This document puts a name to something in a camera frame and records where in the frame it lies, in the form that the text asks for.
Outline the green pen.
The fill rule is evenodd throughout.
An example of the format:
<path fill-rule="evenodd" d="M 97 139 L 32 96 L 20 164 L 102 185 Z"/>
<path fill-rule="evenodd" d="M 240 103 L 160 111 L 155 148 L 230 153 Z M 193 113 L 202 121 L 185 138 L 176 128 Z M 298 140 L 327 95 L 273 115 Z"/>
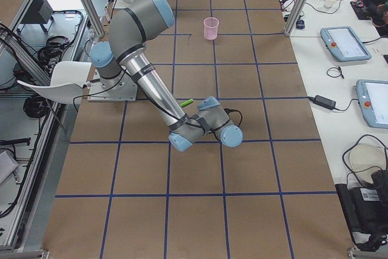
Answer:
<path fill-rule="evenodd" d="M 188 99 L 188 100 L 183 101 L 183 102 L 180 104 L 180 107 L 184 108 L 184 107 L 186 107 L 186 106 L 188 106 L 188 105 L 190 105 L 190 104 L 192 104 L 192 103 L 193 103 L 193 99 L 190 98 L 190 99 Z"/>

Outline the teach pendant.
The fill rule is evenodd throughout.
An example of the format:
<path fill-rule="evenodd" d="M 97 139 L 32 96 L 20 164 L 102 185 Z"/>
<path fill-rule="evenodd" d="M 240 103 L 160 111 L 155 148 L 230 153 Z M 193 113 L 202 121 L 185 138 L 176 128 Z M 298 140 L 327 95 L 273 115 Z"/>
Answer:
<path fill-rule="evenodd" d="M 361 113 L 369 127 L 387 128 L 387 81 L 359 79 L 356 94 Z"/>
<path fill-rule="evenodd" d="M 322 28 L 320 35 L 329 52 L 340 62 L 364 61 L 372 57 L 349 26 Z"/>

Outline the pink mesh cup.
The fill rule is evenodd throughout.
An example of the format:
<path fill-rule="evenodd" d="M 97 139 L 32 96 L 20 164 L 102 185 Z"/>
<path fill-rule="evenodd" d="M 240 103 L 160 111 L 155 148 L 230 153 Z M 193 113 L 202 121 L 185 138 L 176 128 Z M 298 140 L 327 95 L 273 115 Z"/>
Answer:
<path fill-rule="evenodd" d="M 213 41 L 218 36 L 219 20 L 214 17 L 208 17 L 203 21 L 204 24 L 204 38 Z"/>

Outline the white chair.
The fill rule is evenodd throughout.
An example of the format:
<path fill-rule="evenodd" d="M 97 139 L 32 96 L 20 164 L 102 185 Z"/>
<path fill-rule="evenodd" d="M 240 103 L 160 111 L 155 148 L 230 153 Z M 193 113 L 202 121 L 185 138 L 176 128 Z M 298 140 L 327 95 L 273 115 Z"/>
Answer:
<path fill-rule="evenodd" d="M 91 62 L 61 61 L 55 65 L 49 86 L 38 86 L 18 81 L 22 86 L 34 90 L 47 100 L 60 104 L 71 104 L 77 110 L 85 89 L 91 86 L 87 80 Z"/>

